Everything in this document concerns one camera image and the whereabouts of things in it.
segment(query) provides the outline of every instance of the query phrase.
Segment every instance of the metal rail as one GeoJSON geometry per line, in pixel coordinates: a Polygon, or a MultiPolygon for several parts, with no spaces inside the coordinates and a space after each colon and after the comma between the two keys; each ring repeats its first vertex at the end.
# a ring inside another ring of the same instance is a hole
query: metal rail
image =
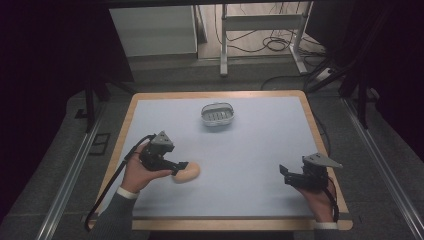
{"type": "Polygon", "coordinates": [[[409,228],[412,231],[415,239],[424,239],[424,225],[423,222],[409,199],[408,195],[403,191],[401,185],[397,181],[395,175],[387,164],[383,154],[375,143],[370,132],[363,128],[362,124],[357,119],[356,109],[353,104],[346,100],[342,100],[345,104],[350,118],[358,131],[361,139],[364,141],[376,167],[380,172],[383,181],[386,183],[389,192],[395,200],[400,212],[406,220],[409,228]]]}
{"type": "Polygon", "coordinates": [[[56,231],[57,225],[59,224],[60,218],[65,210],[66,204],[68,203],[69,197],[71,196],[72,190],[74,189],[78,175],[81,172],[82,166],[84,165],[88,151],[97,133],[97,130],[106,108],[106,103],[100,102],[96,111],[96,121],[90,133],[86,133],[84,140],[78,149],[78,152],[69,167],[68,172],[62,182],[59,191],[56,194],[53,203],[44,218],[44,222],[41,225],[40,231],[35,239],[52,239],[54,232],[56,231]]]}

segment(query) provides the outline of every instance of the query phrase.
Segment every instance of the gray floor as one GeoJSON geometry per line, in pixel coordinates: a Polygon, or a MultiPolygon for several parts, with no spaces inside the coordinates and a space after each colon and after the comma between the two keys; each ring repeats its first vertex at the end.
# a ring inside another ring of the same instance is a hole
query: gray floor
{"type": "MultiPolygon", "coordinates": [[[[132,61],[136,79],[129,86],[140,92],[232,91],[260,90],[268,78],[282,77],[269,82],[264,90],[302,89],[291,57],[270,59],[232,59],[227,78],[219,77],[218,61],[161,60],[148,64],[132,61]]],[[[341,162],[343,169],[336,175],[354,221],[352,230],[344,231],[344,239],[415,239],[402,213],[388,191],[379,171],[359,137],[345,105],[337,97],[339,82],[321,89],[309,97],[312,110],[326,129],[331,158],[341,162]]],[[[113,147],[124,120],[131,96],[109,86],[112,98],[100,122],[98,133],[109,133],[110,141],[102,156],[89,155],[66,204],[53,239],[86,239],[82,219],[92,207],[113,147]]],[[[85,120],[75,119],[85,104],[82,93],[68,102],[67,115],[43,162],[16,201],[0,227],[0,239],[34,239],[63,181],[70,163],[85,136],[85,120]]],[[[404,191],[418,212],[424,213],[423,163],[388,126],[375,110],[367,108],[370,132],[404,191]]],[[[93,147],[91,152],[98,152],[93,147]]],[[[134,232],[134,239],[141,232],[134,232]]],[[[311,232],[296,232],[294,239],[313,239],[311,232]]]]}

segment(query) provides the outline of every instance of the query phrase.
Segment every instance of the metal frame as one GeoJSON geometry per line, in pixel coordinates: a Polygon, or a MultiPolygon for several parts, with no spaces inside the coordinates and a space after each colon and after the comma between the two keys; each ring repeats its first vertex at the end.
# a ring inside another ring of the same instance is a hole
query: metal frame
{"type": "Polygon", "coordinates": [[[256,16],[227,16],[226,4],[222,4],[222,44],[221,44],[221,66],[220,74],[223,77],[228,75],[228,53],[227,53],[227,31],[248,31],[248,30],[298,30],[293,44],[289,48],[299,69],[300,74],[307,73],[305,64],[299,55],[299,44],[305,31],[308,21],[311,2],[308,2],[302,14],[286,15],[256,15],[256,16]]]}
{"type": "Polygon", "coordinates": [[[403,191],[402,186],[399,184],[390,166],[387,164],[385,157],[375,143],[371,133],[365,129],[358,118],[355,117],[357,115],[355,106],[353,106],[351,101],[346,99],[342,99],[342,102],[344,103],[359,136],[367,147],[377,170],[380,172],[381,178],[385,182],[390,194],[412,231],[412,234],[414,234],[415,239],[424,239],[424,223],[419,212],[414,207],[414,204],[408,195],[403,191]]]}
{"type": "Polygon", "coordinates": [[[72,162],[72,165],[69,167],[62,185],[60,186],[60,189],[57,192],[46,217],[44,218],[44,222],[41,225],[37,237],[35,238],[36,240],[53,238],[54,232],[56,231],[56,228],[65,210],[66,204],[68,203],[72,190],[74,189],[78,176],[84,165],[91,144],[94,140],[94,137],[96,136],[105,108],[106,103],[101,102],[97,109],[97,116],[93,125],[93,129],[91,132],[85,134],[84,140],[72,162]]]}

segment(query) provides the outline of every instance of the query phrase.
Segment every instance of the table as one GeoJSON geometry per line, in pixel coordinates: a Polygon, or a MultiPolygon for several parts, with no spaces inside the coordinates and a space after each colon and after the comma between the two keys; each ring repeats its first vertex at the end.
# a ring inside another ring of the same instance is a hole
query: table
{"type": "MultiPolygon", "coordinates": [[[[111,161],[106,172],[105,178],[102,183],[99,194],[103,191],[107,182],[113,175],[116,166],[120,160],[123,152],[125,139],[129,134],[129,128],[134,118],[134,112],[139,100],[164,100],[164,99],[208,99],[208,98],[224,98],[224,99],[254,99],[254,98],[278,98],[278,97],[295,97],[300,100],[301,106],[305,113],[307,124],[309,125],[312,133],[316,149],[325,154],[326,150],[322,139],[320,137],[317,125],[314,122],[313,115],[307,99],[301,91],[242,91],[242,92],[179,92],[179,93],[140,93],[134,95],[129,106],[126,118],[119,138],[117,140],[111,161]]],[[[348,215],[348,209],[344,201],[342,192],[340,190],[337,178],[332,169],[328,169],[329,175],[335,180],[338,204],[340,208],[341,220],[339,227],[341,230],[348,230],[352,227],[353,223],[350,219],[345,218],[348,215]]],[[[284,184],[283,177],[281,176],[281,184],[284,184]]],[[[272,231],[272,230],[310,230],[313,229],[312,217],[295,217],[295,218],[276,218],[276,217],[259,217],[257,219],[252,217],[236,217],[236,218],[150,218],[150,219],[134,219],[133,229],[137,230],[257,230],[257,231],[272,231]]]]}

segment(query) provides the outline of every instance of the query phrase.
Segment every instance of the wrist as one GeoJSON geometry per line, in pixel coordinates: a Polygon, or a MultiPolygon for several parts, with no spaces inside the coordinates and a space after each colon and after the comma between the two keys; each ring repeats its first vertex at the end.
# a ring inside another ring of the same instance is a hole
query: wrist
{"type": "Polygon", "coordinates": [[[334,222],[333,215],[331,213],[315,214],[316,222],[334,222]]]}
{"type": "Polygon", "coordinates": [[[134,194],[137,194],[137,193],[140,192],[140,190],[137,189],[137,187],[132,186],[131,184],[126,184],[125,182],[123,182],[121,184],[121,188],[124,189],[124,190],[126,190],[126,191],[128,191],[128,192],[130,192],[130,193],[134,193],[134,194]]]}

